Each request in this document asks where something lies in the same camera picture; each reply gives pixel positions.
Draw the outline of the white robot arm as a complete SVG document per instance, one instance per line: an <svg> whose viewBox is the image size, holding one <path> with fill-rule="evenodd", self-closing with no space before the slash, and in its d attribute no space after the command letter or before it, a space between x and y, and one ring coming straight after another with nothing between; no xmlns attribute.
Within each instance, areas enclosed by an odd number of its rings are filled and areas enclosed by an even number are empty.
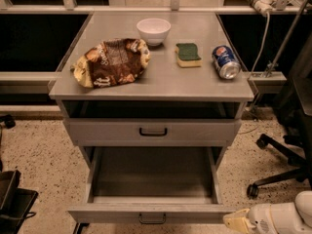
<svg viewBox="0 0 312 234"><path fill-rule="evenodd" d="M257 204L226 214L223 222L242 234L312 234L312 191L298 193L290 203Z"/></svg>

